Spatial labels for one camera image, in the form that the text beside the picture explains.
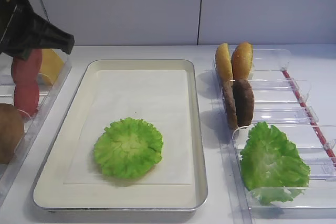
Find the white wall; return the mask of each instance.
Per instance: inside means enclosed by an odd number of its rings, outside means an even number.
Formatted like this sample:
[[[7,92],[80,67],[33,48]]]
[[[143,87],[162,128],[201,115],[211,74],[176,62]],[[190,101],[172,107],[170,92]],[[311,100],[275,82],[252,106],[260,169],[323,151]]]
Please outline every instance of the white wall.
[[[43,0],[76,45],[195,45],[200,0]]]
[[[200,44],[336,43],[336,0],[203,0]]]

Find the white table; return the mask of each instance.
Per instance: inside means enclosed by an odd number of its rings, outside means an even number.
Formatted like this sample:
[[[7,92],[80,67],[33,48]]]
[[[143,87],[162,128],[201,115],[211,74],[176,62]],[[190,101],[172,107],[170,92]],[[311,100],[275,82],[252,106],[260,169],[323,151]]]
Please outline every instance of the white table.
[[[75,88],[86,66],[96,59],[187,59],[196,71],[198,102],[202,121],[202,137],[208,177],[208,200],[195,215],[180,223],[233,223],[228,191],[224,173],[227,165],[222,163],[218,138],[215,133],[220,126],[220,117],[213,111],[211,99],[215,90],[213,80],[207,70],[212,70],[212,60],[217,46],[143,46],[143,47],[75,47],[70,60],[72,70],[60,92],[49,116],[38,134],[5,202],[0,209],[1,224],[26,223],[77,223],[71,214],[58,215],[35,212],[31,209],[30,190],[45,153],[52,141],[57,127],[70,103]],[[293,78],[309,80],[312,83],[307,105],[313,106],[319,124],[336,124],[336,45],[279,45],[255,46],[269,49],[288,49],[292,53],[289,73]],[[143,216],[123,216],[101,214],[93,217],[86,215],[82,223],[146,223]],[[167,216],[157,216],[154,223],[172,223]],[[334,220],[256,220],[256,223],[335,223]]]

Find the brown patty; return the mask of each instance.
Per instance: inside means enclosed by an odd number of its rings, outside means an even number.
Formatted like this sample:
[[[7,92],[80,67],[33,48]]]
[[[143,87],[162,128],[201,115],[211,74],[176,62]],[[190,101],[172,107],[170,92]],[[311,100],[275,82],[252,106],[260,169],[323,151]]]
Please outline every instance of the brown patty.
[[[233,87],[238,127],[249,126],[253,119],[254,95],[247,80],[235,80]]]
[[[230,82],[223,83],[223,96],[227,123],[231,130],[238,128],[235,100]]]

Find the metal tray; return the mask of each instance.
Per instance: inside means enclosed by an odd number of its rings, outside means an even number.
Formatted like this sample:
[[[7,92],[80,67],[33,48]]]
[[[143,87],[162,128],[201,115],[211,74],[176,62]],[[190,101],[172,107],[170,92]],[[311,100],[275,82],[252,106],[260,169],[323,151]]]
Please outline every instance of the metal tray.
[[[104,127],[142,118],[163,135],[163,159],[133,184],[94,168]],[[207,198],[193,64],[186,60],[92,62],[37,176],[32,197],[44,210],[186,211]]]

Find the tray rim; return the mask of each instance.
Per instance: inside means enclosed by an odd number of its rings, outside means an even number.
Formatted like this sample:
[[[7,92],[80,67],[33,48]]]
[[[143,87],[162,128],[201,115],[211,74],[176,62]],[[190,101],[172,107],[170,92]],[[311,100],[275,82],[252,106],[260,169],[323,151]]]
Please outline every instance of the tray rim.
[[[204,168],[204,177],[203,177],[203,180],[204,180],[204,198],[202,200],[199,201],[199,203],[194,206],[194,207],[189,207],[189,208],[170,208],[170,207],[164,207],[164,208],[137,208],[137,207],[133,207],[133,208],[125,208],[125,207],[121,207],[121,208],[85,208],[85,207],[80,207],[80,208],[71,208],[71,207],[67,207],[67,208],[48,208],[48,207],[42,207],[40,206],[39,204],[37,204],[34,200],[34,191],[35,191],[35,188],[37,186],[37,183],[39,181],[39,178],[44,170],[44,167],[46,165],[46,162],[48,160],[48,157],[52,151],[52,148],[54,146],[54,143],[60,133],[60,130],[64,124],[64,121],[66,119],[66,117],[68,116],[68,113],[69,113],[69,110],[72,106],[72,103],[78,93],[78,90],[79,90],[79,87],[81,86],[82,84],[82,81],[89,69],[89,67],[96,63],[96,62],[99,62],[99,61],[124,61],[124,62],[137,62],[137,61],[141,61],[141,62],[144,62],[144,61],[150,61],[150,62],[153,62],[153,61],[157,61],[157,62],[174,62],[174,61],[180,61],[180,62],[187,62],[187,64],[189,64],[192,68],[192,83],[191,85],[194,87],[194,91],[195,91],[195,108],[194,108],[194,111],[197,112],[197,133],[199,135],[199,139],[200,139],[200,142],[199,142],[199,145],[200,145],[200,148],[201,148],[201,163],[202,163],[202,167]],[[70,101],[69,101],[69,104],[68,106],[66,107],[66,111],[57,127],[57,131],[55,133],[55,136],[53,136],[52,138],[53,140],[51,141],[50,143],[50,146],[45,154],[45,157],[40,165],[40,168],[37,172],[37,175],[34,179],[34,182],[32,184],[32,189],[30,190],[30,199],[34,205],[34,207],[37,207],[38,209],[42,209],[42,210],[46,210],[46,211],[49,211],[49,212],[56,212],[56,211],[63,211],[63,212],[69,212],[69,211],[74,211],[74,212],[77,212],[77,211],[92,211],[92,212],[101,212],[101,211],[110,211],[110,212],[118,212],[118,211],[121,211],[121,212],[125,212],[125,211],[131,211],[131,212],[185,212],[185,213],[188,213],[188,212],[194,212],[196,211],[198,208],[201,208],[207,201],[207,198],[208,198],[208,182],[207,182],[207,172],[206,172],[206,165],[205,165],[205,156],[204,156],[204,145],[203,145],[203,139],[202,139],[202,131],[201,131],[201,120],[200,120],[200,115],[199,115],[199,103],[198,103],[198,95],[197,95],[197,85],[196,85],[196,75],[195,75],[195,67],[194,67],[194,64],[190,61],[190,60],[186,60],[186,59],[179,59],[179,58],[176,58],[176,59],[98,59],[98,60],[94,60],[90,63],[87,64],[87,66],[85,67],[85,70],[83,72],[83,74],[81,75],[76,87],[75,87],[75,92],[73,93]]]

